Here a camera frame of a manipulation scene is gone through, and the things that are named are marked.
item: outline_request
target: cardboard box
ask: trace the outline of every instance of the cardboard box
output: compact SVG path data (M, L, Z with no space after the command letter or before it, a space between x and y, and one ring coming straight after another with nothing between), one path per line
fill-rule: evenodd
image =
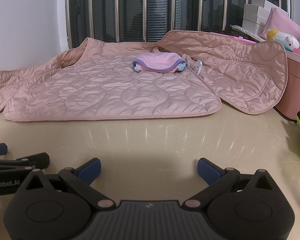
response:
M247 3L244 5L244 12L261 16L264 19L268 19L270 14L269 11L262 8L261 6L255 4L247 4Z
M282 10L281 8L274 5L273 3L270 3L267 0L251 0L251 4L261 6L264 9L266 9L267 11L271 11L272 7L275 7L275 8L278 8L278 9ZM282 11L286 14L286 16L289 16L289 13L287 13L285 10L282 10Z
M247 13L247 12L245 12L243 14L243 18L245 20L251 21L253 23L257 23L261 26L265 26L266 22L267 22L267 19L264 19L261 16L258 16L258 15L252 14L252 13Z
M251 31L257 35L261 34L263 32L263 26L253 23L251 21L243 19L242 27L247 29L248 31Z

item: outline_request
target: folded baby clothing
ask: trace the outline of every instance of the folded baby clothing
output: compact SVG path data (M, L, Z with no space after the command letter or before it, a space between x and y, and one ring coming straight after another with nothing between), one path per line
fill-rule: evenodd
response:
M171 52L144 52L138 55L133 62L134 70L152 71L158 73L174 73L183 71L186 61L177 53Z

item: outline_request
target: quilted fabric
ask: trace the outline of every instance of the quilted fabric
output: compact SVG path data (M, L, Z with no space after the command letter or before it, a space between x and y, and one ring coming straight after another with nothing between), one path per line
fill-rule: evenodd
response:
M142 52L182 56L180 73L133 71ZM194 73L196 61L203 68ZM171 31L156 43L105 43L78 48L36 67L0 72L0 111L13 121L105 120L212 114L220 97L260 114L282 97L287 58L275 41L247 44L218 34Z

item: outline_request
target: stuffed animal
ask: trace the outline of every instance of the stuffed animal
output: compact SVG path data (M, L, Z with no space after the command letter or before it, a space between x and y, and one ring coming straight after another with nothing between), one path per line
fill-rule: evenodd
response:
M280 42L287 51L292 52L293 49L299 49L299 41L290 34L282 33L276 29L269 29L267 31L267 40Z

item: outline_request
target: white clothing tag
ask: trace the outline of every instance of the white clothing tag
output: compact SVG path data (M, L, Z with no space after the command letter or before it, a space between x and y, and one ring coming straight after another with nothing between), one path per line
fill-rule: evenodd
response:
M196 73L197 75L199 75L201 69L202 69L202 61L201 61L201 60L198 60L198 61L197 61L197 65L195 66L195 73Z

